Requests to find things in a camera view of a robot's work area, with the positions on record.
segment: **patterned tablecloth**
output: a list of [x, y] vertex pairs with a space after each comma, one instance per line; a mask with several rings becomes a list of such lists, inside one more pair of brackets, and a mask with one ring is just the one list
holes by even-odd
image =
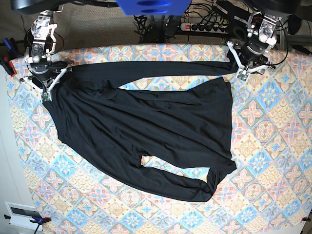
[[[209, 45], [137, 45], [61, 52], [72, 65], [117, 61], [225, 61], [228, 49]], [[284, 54], [272, 52], [278, 62]], [[300, 223], [312, 208], [312, 59], [289, 54], [276, 71], [232, 84], [232, 154], [237, 170], [206, 203], [182, 202], [126, 186], [62, 144], [39, 95], [19, 78], [22, 58], [7, 79], [20, 161], [38, 211], [52, 218], [45, 233], [249, 234]], [[214, 77], [143, 78], [125, 89], [186, 90]], [[207, 168], [182, 170], [156, 157], [156, 167], [205, 180]]]

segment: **black garment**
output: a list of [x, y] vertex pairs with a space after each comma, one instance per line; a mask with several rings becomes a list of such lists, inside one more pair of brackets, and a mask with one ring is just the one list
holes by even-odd
[[[58, 137], [99, 170], [134, 188], [184, 201], [208, 201], [236, 169], [231, 161], [231, 85], [217, 78], [182, 92], [122, 90], [155, 76], [224, 75], [225, 62], [113, 62], [83, 65], [53, 90]], [[210, 167], [207, 181], [141, 165], [157, 156], [177, 167]]]

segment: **black long-sleeve shirt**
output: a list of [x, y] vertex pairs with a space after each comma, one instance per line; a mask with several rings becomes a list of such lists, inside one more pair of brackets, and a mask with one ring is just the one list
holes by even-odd
[[[134, 188], [207, 201], [236, 169], [231, 161], [231, 85], [217, 78], [182, 92], [123, 90], [157, 76], [224, 75], [224, 62], [113, 62], [73, 67], [45, 102], [58, 137], [99, 170]], [[180, 168], [210, 167], [207, 183], [141, 165], [157, 156]]]

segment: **white wall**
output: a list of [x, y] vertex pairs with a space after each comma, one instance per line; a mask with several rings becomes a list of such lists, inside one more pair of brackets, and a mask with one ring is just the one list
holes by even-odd
[[4, 74], [0, 66], [0, 234], [34, 233], [9, 225], [9, 220], [3, 216], [9, 215], [5, 201], [34, 206], [15, 142]]

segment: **power strip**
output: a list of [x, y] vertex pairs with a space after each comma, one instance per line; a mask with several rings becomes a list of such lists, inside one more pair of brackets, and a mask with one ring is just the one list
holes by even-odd
[[185, 32], [202, 32], [202, 33], [224, 33], [225, 32], [225, 26], [214, 25], [213, 27], [210, 25], [200, 24], [197, 23], [182, 23], [181, 31]]

